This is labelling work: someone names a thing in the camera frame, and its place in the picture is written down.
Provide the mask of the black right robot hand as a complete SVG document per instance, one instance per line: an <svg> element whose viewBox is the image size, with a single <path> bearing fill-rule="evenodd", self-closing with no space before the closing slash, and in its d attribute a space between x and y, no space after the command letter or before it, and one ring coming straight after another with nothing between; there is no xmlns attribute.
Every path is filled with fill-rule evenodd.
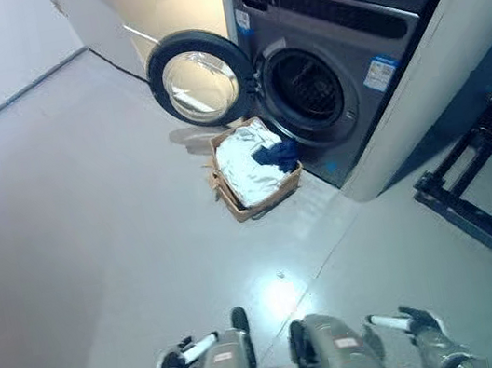
<svg viewBox="0 0 492 368"><path fill-rule="evenodd" d="M410 306L400 306L398 309L400 312L398 316L370 314L366 316L366 321L370 325L396 329L411 335L417 335L428 329L435 330L438 333L444 331L440 320L428 310Z"/></svg>

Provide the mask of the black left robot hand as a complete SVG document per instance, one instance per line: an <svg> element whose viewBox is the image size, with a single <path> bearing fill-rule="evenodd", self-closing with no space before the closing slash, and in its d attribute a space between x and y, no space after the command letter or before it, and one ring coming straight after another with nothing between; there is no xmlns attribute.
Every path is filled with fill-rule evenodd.
<svg viewBox="0 0 492 368"><path fill-rule="evenodd" d="M218 333L213 331L201 339L192 336L180 340L159 356L156 368L189 368L217 343Z"/></svg>

